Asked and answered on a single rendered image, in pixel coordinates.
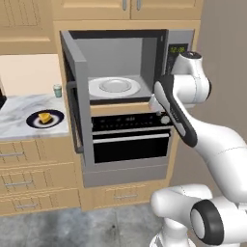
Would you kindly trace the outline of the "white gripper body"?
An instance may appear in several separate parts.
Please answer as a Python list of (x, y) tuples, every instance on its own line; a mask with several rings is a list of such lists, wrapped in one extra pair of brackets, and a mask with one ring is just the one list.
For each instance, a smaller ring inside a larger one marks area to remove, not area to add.
[(161, 112), (162, 106), (157, 101), (155, 95), (152, 95), (149, 101), (149, 108), (152, 112)]

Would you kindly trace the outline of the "yellow cheese wedge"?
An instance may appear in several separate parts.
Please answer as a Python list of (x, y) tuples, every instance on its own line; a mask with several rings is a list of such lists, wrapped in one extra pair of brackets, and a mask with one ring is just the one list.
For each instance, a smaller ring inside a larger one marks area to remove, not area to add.
[(39, 113), (39, 119), (43, 124), (46, 124), (51, 120), (51, 115), (47, 112)]

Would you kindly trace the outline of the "grey microwave door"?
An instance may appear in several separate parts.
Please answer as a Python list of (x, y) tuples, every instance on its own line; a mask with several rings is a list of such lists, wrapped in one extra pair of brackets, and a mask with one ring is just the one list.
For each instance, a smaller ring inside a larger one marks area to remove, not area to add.
[(73, 81), (75, 81), (77, 85), (77, 97), (84, 148), (84, 151), (78, 154), (83, 155), (84, 168), (90, 170), (95, 165), (95, 159), (88, 86), (88, 65), (70, 32), (62, 31), (60, 35), (64, 58), (69, 64), (74, 77)]

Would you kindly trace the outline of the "dark blue plate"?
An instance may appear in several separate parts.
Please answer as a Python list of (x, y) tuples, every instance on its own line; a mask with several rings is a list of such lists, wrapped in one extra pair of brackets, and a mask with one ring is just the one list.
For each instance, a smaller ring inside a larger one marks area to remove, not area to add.
[[(39, 119), (39, 113), (44, 113), (44, 112), (47, 112), (51, 115), (51, 120), (48, 123), (42, 123), (41, 120)], [(64, 120), (64, 117), (65, 115), (61, 111), (54, 109), (45, 109), (31, 114), (26, 119), (26, 123), (30, 127), (36, 129), (50, 128), (61, 123)]]

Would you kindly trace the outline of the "white plate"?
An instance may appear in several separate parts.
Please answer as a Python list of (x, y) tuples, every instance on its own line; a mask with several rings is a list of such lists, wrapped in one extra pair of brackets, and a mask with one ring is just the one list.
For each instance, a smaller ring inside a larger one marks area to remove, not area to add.
[(99, 77), (89, 81), (90, 95), (103, 98), (132, 96), (140, 89), (137, 81), (124, 77)]

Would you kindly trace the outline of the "light wood cupboard door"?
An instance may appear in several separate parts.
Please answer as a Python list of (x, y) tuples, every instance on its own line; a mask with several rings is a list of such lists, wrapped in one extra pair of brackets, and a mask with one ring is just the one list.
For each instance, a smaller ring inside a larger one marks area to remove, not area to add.
[(0, 41), (51, 41), (50, 0), (0, 0)]
[(131, 0), (51, 0), (55, 20), (122, 20), (130, 19)]
[(199, 20), (204, 0), (141, 0), (137, 11), (136, 1), (131, 0), (130, 16), (140, 20)]

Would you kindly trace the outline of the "grey microwave oven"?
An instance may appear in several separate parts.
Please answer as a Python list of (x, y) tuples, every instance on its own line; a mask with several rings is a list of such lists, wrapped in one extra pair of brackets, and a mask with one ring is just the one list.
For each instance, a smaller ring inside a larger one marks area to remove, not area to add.
[[(153, 83), (169, 74), (179, 53), (192, 46), (192, 29), (159, 30), (67, 30), (88, 65), (89, 81), (99, 77), (124, 77), (137, 81), (141, 89), (132, 96), (91, 96), (90, 105), (147, 101)], [(74, 77), (65, 60), (68, 81)]]

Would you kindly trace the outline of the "black and silver oven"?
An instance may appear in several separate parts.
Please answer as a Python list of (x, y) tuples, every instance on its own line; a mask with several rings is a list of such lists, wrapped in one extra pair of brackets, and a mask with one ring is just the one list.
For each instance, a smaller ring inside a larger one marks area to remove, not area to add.
[(86, 187), (140, 182), (166, 177), (173, 125), (166, 113), (93, 117), (93, 140), (169, 133), (168, 138), (94, 144), (95, 165), (83, 170)]

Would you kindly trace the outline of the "light wood drawer front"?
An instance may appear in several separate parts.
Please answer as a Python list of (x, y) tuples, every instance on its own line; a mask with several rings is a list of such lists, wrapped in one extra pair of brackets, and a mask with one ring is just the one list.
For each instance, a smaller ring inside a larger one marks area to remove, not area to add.
[(0, 142), (0, 153), (22, 152), (21, 156), (0, 157), (0, 168), (42, 163), (71, 162), (69, 137), (53, 137)]
[[(26, 186), (6, 187), (4, 183), (32, 180)], [(0, 170), (0, 195), (27, 193), (38, 190), (72, 188), (76, 186), (72, 163), (48, 164)]]
[[(15, 208), (17, 205), (38, 204), (36, 208)], [(0, 197), (0, 216), (79, 207), (77, 189), (50, 190), (39, 193)]]
[[(128, 185), (100, 188), (94, 195), (94, 207), (125, 206), (146, 203), (151, 193), (161, 186), (160, 182), (151, 181)], [(114, 196), (138, 194), (138, 197), (124, 200), (114, 200)]]

